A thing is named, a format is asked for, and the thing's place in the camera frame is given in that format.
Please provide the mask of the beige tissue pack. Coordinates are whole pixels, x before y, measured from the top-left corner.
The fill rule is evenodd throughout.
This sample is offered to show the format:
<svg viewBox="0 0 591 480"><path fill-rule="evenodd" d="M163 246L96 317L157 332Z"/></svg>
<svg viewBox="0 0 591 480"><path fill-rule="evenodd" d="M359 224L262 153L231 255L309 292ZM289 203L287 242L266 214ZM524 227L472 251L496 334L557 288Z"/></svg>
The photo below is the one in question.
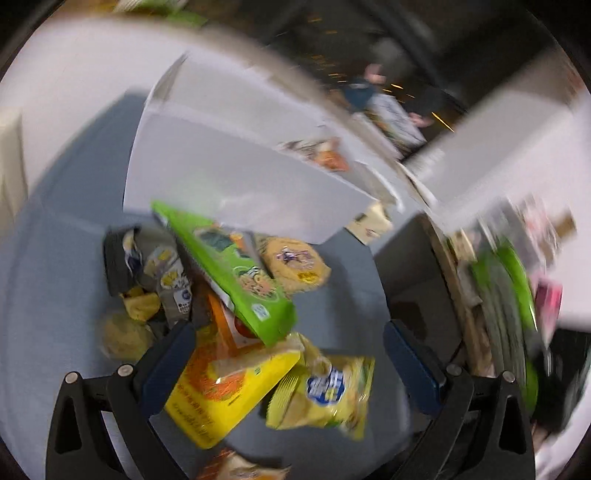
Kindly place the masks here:
<svg viewBox="0 0 591 480"><path fill-rule="evenodd" d="M346 225L346 230L363 245L369 245L392 229L393 223L381 202L370 205L365 212Z"/></svg>

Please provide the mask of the green snack box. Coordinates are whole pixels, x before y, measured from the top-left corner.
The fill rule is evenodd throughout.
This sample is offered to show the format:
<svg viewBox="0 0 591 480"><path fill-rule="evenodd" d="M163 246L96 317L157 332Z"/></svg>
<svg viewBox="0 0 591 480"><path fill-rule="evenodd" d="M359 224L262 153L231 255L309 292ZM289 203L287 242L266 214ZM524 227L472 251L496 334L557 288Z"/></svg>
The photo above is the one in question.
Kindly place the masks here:
<svg viewBox="0 0 591 480"><path fill-rule="evenodd" d="M179 240L222 303L267 347L283 340L297 322L283 287L228 231L213 220L161 201L152 212Z"/></svg>

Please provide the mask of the black silver snack bag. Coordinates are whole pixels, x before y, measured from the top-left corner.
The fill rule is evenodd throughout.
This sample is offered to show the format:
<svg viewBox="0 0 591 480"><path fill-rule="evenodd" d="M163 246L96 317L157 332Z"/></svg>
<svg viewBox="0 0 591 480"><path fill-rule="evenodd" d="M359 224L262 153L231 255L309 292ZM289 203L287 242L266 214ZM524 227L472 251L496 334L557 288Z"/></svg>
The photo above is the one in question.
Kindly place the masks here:
<svg viewBox="0 0 591 480"><path fill-rule="evenodd" d="M119 297L134 286L155 292L169 327L189 319L192 285L176 241L161 227L132 225L107 231L102 243L109 294Z"/></svg>

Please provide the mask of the clear jar yellow candy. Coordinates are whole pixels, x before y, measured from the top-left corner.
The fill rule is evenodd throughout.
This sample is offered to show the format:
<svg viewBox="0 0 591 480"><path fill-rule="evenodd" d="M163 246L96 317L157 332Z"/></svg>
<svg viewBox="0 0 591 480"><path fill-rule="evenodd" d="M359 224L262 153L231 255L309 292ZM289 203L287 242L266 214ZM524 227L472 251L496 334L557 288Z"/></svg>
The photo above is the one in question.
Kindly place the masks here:
<svg viewBox="0 0 591 480"><path fill-rule="evenodd" d="M106 317L99 330L100 346L111 360L136 363L154 343L151 329L125 312Z"/></svg>

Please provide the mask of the small yellow wrapped snack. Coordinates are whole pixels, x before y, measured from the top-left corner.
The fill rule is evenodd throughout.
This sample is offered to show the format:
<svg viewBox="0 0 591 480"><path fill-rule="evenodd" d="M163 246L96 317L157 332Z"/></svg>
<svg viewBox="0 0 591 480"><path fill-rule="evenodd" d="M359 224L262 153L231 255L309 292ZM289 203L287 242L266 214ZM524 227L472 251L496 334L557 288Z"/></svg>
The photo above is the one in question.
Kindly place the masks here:
<svg viewBox="0 0 591 480"><path fill-rule="evenodd" d="M120 295L127 315L134 321L146 323L155 316L161 307L159 296L155 292L145 291L141 286L134 286Z"/></svg>

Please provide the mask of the printed tissue box on sill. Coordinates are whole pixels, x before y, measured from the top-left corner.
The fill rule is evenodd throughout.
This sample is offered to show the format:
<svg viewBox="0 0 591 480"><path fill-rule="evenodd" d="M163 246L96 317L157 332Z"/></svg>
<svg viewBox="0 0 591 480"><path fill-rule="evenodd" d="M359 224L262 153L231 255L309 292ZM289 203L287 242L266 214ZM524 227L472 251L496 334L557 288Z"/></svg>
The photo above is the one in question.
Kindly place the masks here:
<svg viewBox="0 0 591 480"><path fill-rule="evenodd" d="M415 152L427 143L410 114L381 87L366 78L358 78L342 87L349 107L373 124L403 155Z"/></svg>

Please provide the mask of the yellow snack packet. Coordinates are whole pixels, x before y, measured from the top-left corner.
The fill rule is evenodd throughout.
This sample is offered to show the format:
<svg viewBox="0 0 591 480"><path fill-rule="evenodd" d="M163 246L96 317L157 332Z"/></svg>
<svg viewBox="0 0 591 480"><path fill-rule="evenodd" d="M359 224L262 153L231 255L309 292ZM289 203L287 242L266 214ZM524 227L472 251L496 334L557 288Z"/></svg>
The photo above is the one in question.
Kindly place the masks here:
<svg viewBox="0 0 591 480"><path fill-rule="evenodd" d="M166 413L201 449L221 442L301 359L300 348L281 350L221 377L214 370L218 338L213 326L197 331L195 350L165 404Z"/></svg>

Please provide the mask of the yellow chips bag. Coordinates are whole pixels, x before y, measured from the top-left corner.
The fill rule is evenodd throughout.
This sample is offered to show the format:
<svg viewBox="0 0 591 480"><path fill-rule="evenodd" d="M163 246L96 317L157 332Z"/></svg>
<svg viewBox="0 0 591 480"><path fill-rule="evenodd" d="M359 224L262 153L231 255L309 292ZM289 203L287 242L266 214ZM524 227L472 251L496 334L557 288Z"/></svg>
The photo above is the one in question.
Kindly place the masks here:
<svg viewBox="0 0 591 480"><path fill-rule="evenodd" d="M301 427L338 429L360 441L365 436L376 360L368 356L325 355L307 337L304 347L266 407L273 430Z"/></svg>

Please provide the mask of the pink flamingo ornament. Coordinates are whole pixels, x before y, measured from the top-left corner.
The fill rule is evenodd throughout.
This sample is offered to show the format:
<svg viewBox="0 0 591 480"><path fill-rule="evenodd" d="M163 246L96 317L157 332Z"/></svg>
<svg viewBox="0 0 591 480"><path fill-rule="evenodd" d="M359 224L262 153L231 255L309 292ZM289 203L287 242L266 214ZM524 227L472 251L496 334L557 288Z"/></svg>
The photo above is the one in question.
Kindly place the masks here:
<svg viewBox="0 0 591 480"><path fill-rule="evenodd" d="M382 74L381 64L369 64L363 71L363 79L372 85L384 85L387 77Z"/></svg>

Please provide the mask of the white storage box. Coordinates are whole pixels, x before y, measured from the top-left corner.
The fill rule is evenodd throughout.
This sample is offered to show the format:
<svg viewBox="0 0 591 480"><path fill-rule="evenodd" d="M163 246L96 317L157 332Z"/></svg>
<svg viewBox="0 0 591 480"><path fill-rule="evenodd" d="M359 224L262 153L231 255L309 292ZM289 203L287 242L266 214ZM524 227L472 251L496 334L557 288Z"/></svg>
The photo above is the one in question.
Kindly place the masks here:
<svg viewBox="0 0 591 480"><path fill-rule="evenodd" d="M280 149L339 139L349 171ZM381 162L315 102L226 58L181 56L150 91L131 150L123 207L154 201L242 230L321 244L381 202L401 198Z"/></svg>

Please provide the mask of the orange snack in box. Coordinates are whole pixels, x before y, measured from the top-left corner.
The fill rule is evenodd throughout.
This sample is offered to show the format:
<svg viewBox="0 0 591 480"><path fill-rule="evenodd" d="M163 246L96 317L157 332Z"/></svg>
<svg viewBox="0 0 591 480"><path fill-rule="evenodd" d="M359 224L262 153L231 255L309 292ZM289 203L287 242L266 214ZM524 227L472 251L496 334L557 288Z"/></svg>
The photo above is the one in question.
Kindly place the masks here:
<svg viewBox="0 0 591 480"><path fill-rule="evenodd" d="M297 140L280 144L280 149L300 155L305 160L332 172L349 171L349 163L339 152L339 139Z"/></svg>

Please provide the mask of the round yellow cookie pack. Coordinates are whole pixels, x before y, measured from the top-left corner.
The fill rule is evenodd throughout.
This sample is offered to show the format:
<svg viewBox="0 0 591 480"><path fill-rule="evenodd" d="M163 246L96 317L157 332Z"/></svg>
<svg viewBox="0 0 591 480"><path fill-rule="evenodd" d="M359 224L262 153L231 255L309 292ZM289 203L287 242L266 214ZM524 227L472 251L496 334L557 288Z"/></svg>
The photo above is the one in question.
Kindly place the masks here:
<svg viewBox="0 0 591 480"><path fill-rule="evenodd" d="M259 235L256 250L266 270L288 296L320 288L332 272L321 255L300 240Z"/></svg>

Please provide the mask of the orange flying cake packet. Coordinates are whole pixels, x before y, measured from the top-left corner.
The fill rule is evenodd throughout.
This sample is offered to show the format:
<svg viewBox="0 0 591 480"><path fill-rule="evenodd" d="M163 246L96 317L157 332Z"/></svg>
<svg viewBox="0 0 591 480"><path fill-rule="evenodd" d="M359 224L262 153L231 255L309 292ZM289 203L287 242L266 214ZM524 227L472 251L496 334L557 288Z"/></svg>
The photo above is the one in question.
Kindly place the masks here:
<svg viewBox="0 0 591 480"><path fill-rule="evenodd" d="M225 357L236 357L263 346L263 342L242 323L242 320L225 307L213 291L206 291L204 302L209 317L216 325Z"/></svg>

